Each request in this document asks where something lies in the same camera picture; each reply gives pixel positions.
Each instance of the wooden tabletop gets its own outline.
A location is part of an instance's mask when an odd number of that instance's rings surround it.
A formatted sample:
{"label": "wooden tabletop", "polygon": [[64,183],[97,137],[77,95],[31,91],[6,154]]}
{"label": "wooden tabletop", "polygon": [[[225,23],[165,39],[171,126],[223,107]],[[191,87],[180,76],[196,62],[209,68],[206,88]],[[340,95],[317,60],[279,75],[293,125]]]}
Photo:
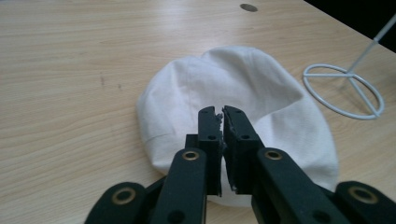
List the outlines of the wooden tabletop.
{"label": "wooden tabletop", "polygon": [[[159,179],[135,104],[174,59],[250,46],[302,83],[309,64],[349,67],[370,42],[302,0],[0,1],[0,222],[82,223],[109,187]],[[379,119],[349,119],[318,104],[337,146],[339,180],[393,200],[395,71],[396,54],[382,46],[356,69],[385,99]],[[331,102],[368,113],[344,80],[315,85]],[[207,223],[256,219],[250,208],[208,203]]]}

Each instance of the circular wire base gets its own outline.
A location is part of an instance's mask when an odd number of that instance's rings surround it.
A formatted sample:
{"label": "circular wire base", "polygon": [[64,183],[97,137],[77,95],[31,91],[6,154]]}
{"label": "circular wire base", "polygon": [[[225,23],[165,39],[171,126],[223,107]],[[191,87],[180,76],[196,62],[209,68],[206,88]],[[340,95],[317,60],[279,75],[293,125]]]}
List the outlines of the circular wire base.
{"label": "circular wire base", "polygon": [[[336,70],[338,72],[341,72],[341,74],[313,74],[313,73],[309,73],[309,71],[312,68],[329,68],[332,70]],[[334,105],[331,105],[330,103],[328,103],[327,101],[325,101],[310,85],[308,78],[309,77],[346,77],[349,82],[352,84],[352,86],[355,88],[355,90],[358,92],[358,94],[362,97],[363,101],[369,106],[369,108],[372,111],[372,115],[358,115],[358,114],[353,114],[350,113],[348,111],[345,111],[343,109],[340,109]],[[371,104],[371,102],[367,99],[367,97],[364,95],[364,93],[361,91],[361,89],[357,86],[357,84],[355,83],[354,80],[359,81],[361,84],[363,84],[363,86],[365,86],[367,89],[369,89],[373,95],[375,96],[376,100],[378,101],[378,108],[374,108],[373,104]],[[315,63],[315,64],[311,64],[309,66],[307,66],[304,70],[304,76],[303,76],[303,81],[304,84],[306,86],[306,88],[308,89],[308,91],[318,100],[320,101],[323,105],[326,105],[328,108],[330,108],[331,110],[353,118],[353,119],[376,119],[380,116],[380,114],[384,111],[384,99],[382,98],[381,94],[378,92],[378,90],[371,85],[368,81],[366,81],[365,79],[363,79],[362,77],[359,77],[356,74],[352,74],[352,73],[348,73],[346,69],[341,68],[341,67],[337,67],[331,64],[326,64],[326,63]]]}

